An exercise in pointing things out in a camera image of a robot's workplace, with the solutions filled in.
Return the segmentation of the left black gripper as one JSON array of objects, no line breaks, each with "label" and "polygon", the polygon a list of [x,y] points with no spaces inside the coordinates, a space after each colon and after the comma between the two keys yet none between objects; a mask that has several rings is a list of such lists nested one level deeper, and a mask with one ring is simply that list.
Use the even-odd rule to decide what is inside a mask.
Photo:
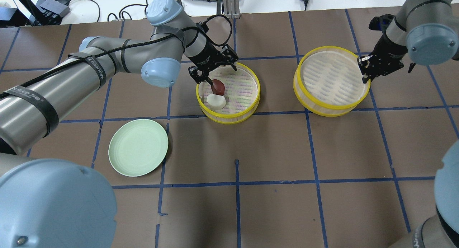
[{"label": "left black gripper", "polygon": [[194,66],[189,67],[188,72],[195,83],[207,82],[212,87],[214,83],[209,78],[210,72],[225,65],[237,71],[236,62],[239,57],[228,44],[225,44],[220,51],[213,44],[207,44],[198,55],[189,57],[189,60]]}]

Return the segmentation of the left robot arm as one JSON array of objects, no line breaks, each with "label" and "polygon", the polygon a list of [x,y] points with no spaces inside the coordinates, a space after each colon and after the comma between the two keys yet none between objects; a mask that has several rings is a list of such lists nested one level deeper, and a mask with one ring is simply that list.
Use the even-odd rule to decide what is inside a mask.
[{"label": "left robot arm", "polygon": [[145,11],[149,41],[85,38],[77,53],[42,75],[1,94],[1,247],[109,248],[116,233],[117,201],[93,168],[24,153],[49,136],[71,112],[116,73],[140,74],[148,84],[174,85],[185,55],[196,83],[211,71],[235,66],[227,43],[207,35],[177,0],[152,0]]}]

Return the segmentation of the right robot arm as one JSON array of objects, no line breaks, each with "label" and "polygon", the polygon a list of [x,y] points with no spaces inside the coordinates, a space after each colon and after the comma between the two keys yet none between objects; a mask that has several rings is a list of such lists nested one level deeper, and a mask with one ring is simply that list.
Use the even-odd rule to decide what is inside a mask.
[{"label": "right robot arm", "polygon": [[[439,65],[458,60],[458,17],[452,0],[406,0],[393,17],[374,17],[369,29],[382,36],[370,55],[358,58],[362,82],[370,83],[403,68],[402,58],[409,55],[409,70],[418,65]],[[443,167],[434,179],[436,212],[392,248],[458,247],[458,158],[455,142],[442,158]]]}]

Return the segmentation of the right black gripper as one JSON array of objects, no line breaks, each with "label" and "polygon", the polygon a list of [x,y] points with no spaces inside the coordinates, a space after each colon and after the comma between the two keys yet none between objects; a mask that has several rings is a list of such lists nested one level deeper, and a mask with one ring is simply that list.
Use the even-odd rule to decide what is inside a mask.
[{"label": "right black gripper", "polygon": [[[358,57],[357,64],[362,74],[363,84],[370,83],[379,76],[387,76],[404,68],[403,57],[407,53],[407,50],[402,50],[400,53],[383,51],[372,52],[370,55]],[[409,73],[413,71],[415,65],[415,62],[410,62]]]}]

